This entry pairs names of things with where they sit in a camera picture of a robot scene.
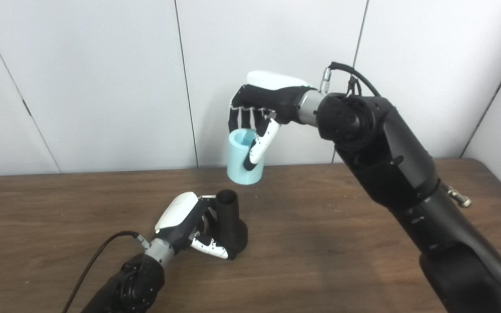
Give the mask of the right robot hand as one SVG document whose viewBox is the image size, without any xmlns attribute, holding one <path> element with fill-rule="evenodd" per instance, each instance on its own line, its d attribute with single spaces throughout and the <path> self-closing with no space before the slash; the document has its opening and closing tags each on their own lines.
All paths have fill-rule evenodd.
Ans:
<svg viewBox="0 0 501 313">
<path fill-rule="evenodd" d="M 245 170 L 256 168 L 282 125 L 304 123 L 301 102 L 309 91 L 317 89 L 296 77 L 262 70 L 247 75 L 246 84 L 230 101 L 228 119 L 229 132 L 249 129 L 251 117 L 255 119 L 256 135 L 243 161 Z"/>
</svg>

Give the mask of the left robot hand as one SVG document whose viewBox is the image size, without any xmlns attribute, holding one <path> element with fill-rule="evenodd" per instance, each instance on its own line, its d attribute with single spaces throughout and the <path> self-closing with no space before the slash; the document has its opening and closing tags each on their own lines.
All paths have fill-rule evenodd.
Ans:
<svg viewBox="0 0 501 313">
<path fill-rule="evenodd" d="M 194 192 L 175 197 L 155 224 L 154 236 L 145 254 L 162 266 L 188 248 L 228 259 L 227 250 L 219 246 L 207 229 L 210 221 L 217 221 L 215 199 L 215 195 L 197 196 Z"/>
</svg>

